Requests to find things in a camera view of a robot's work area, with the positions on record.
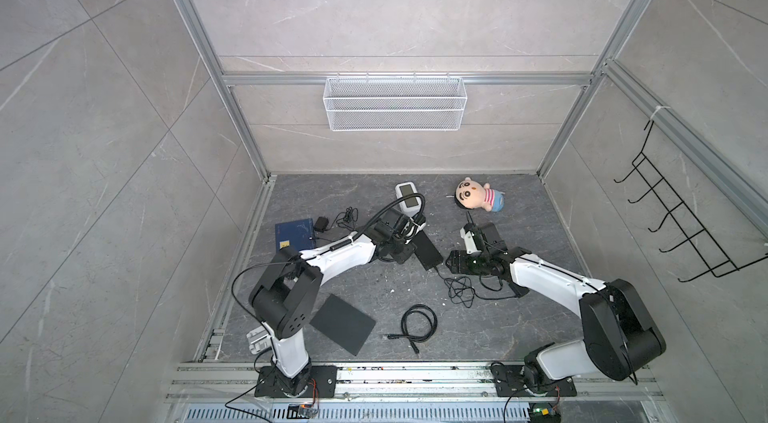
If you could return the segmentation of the black ribbed network switch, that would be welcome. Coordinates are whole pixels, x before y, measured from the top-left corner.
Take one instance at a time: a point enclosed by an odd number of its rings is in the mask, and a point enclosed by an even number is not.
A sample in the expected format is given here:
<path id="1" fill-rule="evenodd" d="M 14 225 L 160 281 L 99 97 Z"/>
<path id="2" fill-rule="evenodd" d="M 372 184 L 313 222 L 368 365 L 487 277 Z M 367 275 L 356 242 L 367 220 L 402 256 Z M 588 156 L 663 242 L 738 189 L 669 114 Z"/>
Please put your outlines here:
<path id="1" fill-rule="evenodd" d="M 444 257 L 424 231 L 419 232 L 412 240 L 415 246 L 414 254 L 425 271 L 438 267 L 444 262 Z"/>

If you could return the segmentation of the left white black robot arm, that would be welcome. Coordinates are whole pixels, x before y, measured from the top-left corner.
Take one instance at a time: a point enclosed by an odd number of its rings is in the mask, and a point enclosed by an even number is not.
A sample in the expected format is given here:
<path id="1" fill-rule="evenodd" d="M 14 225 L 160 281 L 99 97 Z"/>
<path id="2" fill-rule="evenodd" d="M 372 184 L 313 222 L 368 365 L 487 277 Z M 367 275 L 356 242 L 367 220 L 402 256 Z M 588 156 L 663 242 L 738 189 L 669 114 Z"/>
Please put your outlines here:
<path id="1" fill-rule="evenodd" d="M 401 196 L 347 236 L 309 249 L 278 250 L 240 307 L 266 330 L 273 350 L 272 369 L 285 384 L 303 386 L 311 359 L 303 327 L 323 284 L 378 259 L 405 263 L 415 251 L 413 240 L 426 225 L 425 197 Z"/>

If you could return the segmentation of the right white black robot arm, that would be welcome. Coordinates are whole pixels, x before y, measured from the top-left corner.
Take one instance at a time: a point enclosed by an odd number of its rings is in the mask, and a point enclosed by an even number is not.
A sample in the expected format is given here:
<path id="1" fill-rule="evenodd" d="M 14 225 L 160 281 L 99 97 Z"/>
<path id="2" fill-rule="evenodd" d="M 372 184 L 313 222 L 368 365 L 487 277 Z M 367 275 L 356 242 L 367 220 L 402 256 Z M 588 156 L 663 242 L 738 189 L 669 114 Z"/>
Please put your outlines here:
<path id="1" fill-rule="evenodd" d="M 525 357 L 521 376 L 528 391 L 542 393 L 583 374 L 635 379 L 638 369 L 666 351 L 661 331 L 631 283 L 589 278 L 524 248 L 510 249 L 493 224 L 477 225 L 471 217 L 460 235 L 465 248 L 446 260 L 451 273 L 496 277 L 515 298 L 533 291 L 580 318 L 580 339 L 544 345 Z"/>

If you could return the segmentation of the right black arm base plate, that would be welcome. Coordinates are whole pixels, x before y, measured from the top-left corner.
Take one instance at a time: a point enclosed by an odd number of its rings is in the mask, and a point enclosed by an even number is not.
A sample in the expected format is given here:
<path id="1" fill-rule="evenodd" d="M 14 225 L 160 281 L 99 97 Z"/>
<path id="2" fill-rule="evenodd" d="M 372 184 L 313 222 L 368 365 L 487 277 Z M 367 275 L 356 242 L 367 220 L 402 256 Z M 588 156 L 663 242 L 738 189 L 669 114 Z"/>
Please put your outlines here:
<path id="1" fill-rule="evenodd" d="M 488 367 L 499 397 L 575 397 L 572 378 L 550 380 L 534 366 L 492 362 Z"/>

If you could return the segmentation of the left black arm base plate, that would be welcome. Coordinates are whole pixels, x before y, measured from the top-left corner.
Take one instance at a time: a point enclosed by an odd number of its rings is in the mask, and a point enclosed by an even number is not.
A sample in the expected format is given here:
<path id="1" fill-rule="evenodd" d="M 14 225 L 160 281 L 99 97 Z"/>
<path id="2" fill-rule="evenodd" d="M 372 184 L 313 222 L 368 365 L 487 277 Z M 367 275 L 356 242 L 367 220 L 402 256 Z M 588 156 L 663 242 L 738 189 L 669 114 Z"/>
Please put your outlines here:
<path id="1" fill-rule="evenodd" d="M 254 395 L 256 397 L 332 398 L 337 384 L 338 368 L 332 365 L 309 364 L 298 375 L 289 378 L 276 366 L 264 366 Z"/>

